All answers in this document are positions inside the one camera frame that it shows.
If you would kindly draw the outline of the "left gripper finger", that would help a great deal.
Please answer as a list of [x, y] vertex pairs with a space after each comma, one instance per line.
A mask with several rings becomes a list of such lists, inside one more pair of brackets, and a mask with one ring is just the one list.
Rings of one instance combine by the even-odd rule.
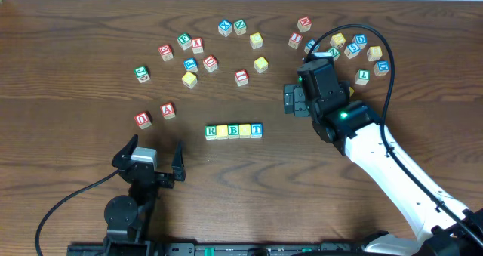
[[183, 161], [183, 144], [181, 141], [177, 143], [171, 168], [175, 181], [184, 182], [186, 179], [186, 172]]
[[128, 143], [117, 152], [112, 159], [112, 166], [118, 170], [127, 170], [132, 165], [131, 157], [138, 145], [138, 135], [135, 134]]

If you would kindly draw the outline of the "green R block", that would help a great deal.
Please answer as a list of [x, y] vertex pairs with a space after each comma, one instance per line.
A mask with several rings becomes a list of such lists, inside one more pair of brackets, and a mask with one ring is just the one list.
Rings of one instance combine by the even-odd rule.
[[217, 126], [216, 125], [205, 126], [205, 139], [206, 140], [216, 140], [217, 139]]

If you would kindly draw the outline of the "green B block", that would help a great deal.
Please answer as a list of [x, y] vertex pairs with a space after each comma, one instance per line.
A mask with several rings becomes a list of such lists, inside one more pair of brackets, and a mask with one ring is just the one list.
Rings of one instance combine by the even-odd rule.
[[229, 124], [228, 127], [228, 138], [237, 139], [240, 138], [239, 124]]

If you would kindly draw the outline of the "blue T block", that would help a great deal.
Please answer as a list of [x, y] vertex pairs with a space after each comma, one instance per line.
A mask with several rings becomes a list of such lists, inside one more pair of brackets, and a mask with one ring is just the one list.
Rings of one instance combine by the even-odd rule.
[[261, 123], [251, 124], [251, 138], [261, 138], [263, 136], [263, 125]]

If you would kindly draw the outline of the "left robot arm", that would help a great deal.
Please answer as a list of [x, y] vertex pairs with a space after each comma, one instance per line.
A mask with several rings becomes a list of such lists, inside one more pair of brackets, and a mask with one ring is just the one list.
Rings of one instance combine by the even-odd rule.
[[172, 189], [184, 182], [183, 145], [177, 143], [172, 172], [157, 171], [157, 151], [138, 146], [135, 134], [114, 155], [112, 166], [130, 188], [127, 195], [111, 199], [104, 209], [107, 223], [103, 255], [163, 255], [163, 246], [146, 237], [151, 215], [161, 188]]

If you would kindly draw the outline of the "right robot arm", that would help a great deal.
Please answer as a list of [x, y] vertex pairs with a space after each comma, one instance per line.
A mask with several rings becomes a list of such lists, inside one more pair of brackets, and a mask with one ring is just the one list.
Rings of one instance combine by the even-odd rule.
[[350, 101], [331, 56], [317, 53], [284, 86], [284, 111], [311, 117], [326, 143], [363, 169], [389, 197], [414, 239], [381, 232], [348, 250], [349, 255], [480, 255], [482, 212], [446, 193], [399, 146], [383, 120], [362, 101]]

